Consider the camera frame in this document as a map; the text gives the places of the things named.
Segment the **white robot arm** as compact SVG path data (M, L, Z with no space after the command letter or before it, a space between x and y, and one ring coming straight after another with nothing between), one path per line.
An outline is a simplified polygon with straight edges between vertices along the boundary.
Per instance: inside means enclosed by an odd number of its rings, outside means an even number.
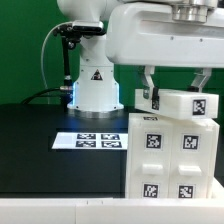
M70 33L81 36L80 73L70 108L106 113L123 107L118 65L145 68L135 107L175 119L215 118L218 97L201 91L213 68L224 68L224 8L218 0L57 0ZM153 85L157 66L200 68L189 91Z

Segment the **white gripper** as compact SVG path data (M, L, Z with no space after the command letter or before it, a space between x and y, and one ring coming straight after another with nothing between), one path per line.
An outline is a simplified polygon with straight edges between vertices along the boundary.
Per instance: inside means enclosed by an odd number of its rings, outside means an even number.
M201 92L211 68L224 68L224 8L215 1L123 1L111 13L106 56L140 66L143 98L159 109L154 66L195 67L190 92Z

